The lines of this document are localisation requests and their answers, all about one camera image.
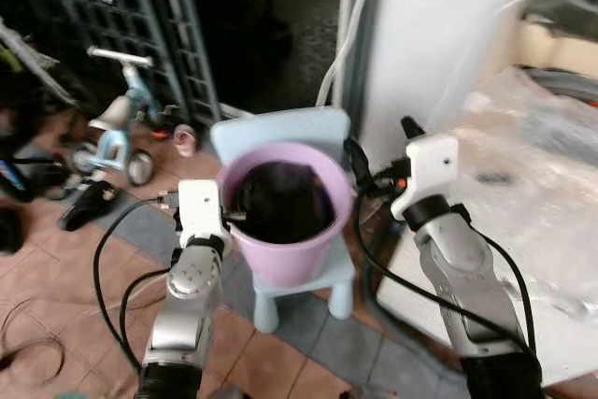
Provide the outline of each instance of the floor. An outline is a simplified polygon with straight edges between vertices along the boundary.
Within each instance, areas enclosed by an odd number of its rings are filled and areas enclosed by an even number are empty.
[[[57,150],[56,136],[65,123],[64,116],[51,118],[35,144]],[[14,369],[0,372],[3,398],[49,398],[73,391],[92,397],[118,391],[117,397],[133,397],[135,375],[95,313],[93,252],[118,210],[176,187],[181,178],[212,178],[220,169],[209,151],[184,159],[170,144],[154,142],[147,134],[138,133],[136,141],[154,156],[157,174],[148,186],[123,192],[117,210],[108,216],[65,233],[55,223],[67,202],[36,199],[19,205],[27,217],[27,241],[16,255],[0,259],[0,317],[22,300],[33,299],[11,314],[6,345],[12,348],[25,340],[55,335],[64,341],[67,353],[61,375],[43,388],[31,385],[51,373],[57,363],[55,353],[44,348],[24,353]],[[124,186],[120,176],[108,178]],[[150,206],[134,212],[102,255],[100,273],[107,304],[118,304],[134,278],[168,264],[176,244],[168,215]],[[339,321],[330,316],[327,291],[295,295],[278,303],[279,328],[272,335],[262,335],[250,321],[254,297],[251,273],[242,256],[225,260],[222,281],[223,307],[216,313],[214,347],[198,398],[208,398],[220,386],[236,385],[254,399],[335,399],[351,385],[364,384],[393,389],[401,399],[469,397],[460,375],[434,368],[387,334],[367,311],[357,282],[351,318]],[[160,303],[143,305],[162,294],[156,284],[132,303],[128,335],[139,358]]]

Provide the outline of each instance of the light blue stool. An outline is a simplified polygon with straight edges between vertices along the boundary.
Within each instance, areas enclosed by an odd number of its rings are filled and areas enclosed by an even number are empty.
[[[261,145],[289,141],[320,149],[341,163],[349,126],[349,117],[342,109],[310,107],[221,121],[212,127],[210,137],[223,164]],[[354,278],[355,267],[345,240],[339,235],[331,244],[320,274],[309,282],[282,289],[253,278],[253,324],[258,331],[270,334],[278,327],[276,298],[328,287],[332,289],[328,309],[335,318],[344,320],[353,310]]]

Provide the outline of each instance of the chair backrest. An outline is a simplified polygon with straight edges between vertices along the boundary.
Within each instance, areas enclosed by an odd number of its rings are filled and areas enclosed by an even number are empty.
[[[342,109],[306,107],[219,121],[210,137],[223,164],[261,145],[284,141],[308,144],[340,163],[349,127],[349,116]]]

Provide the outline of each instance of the small pink container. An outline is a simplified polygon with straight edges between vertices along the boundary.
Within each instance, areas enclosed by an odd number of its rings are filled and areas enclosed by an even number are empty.
[[[340,165],[328,155],[298,143],[268,144],[248,151],[223,167],[223,200],[228,206],[237,186],[258,165],[273,162],[310,165],[320,177],[335,210],[335,220],[320,234],[300,243],[272,244],[231,226],[233,236],[253,273],[275,287],[296,287],[313,279],[325,262],[332,240],[343,230],[353,203],[351,187]]]

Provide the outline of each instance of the white wall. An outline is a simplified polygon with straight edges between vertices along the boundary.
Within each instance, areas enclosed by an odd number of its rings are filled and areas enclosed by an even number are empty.
[[[361,134],[373,169],[401,155],[405,114],[431,128],[454,118],[453,104],[472,89],[497,34],[494,24],[509,14],[497,11],[510,1],[378,0]]]

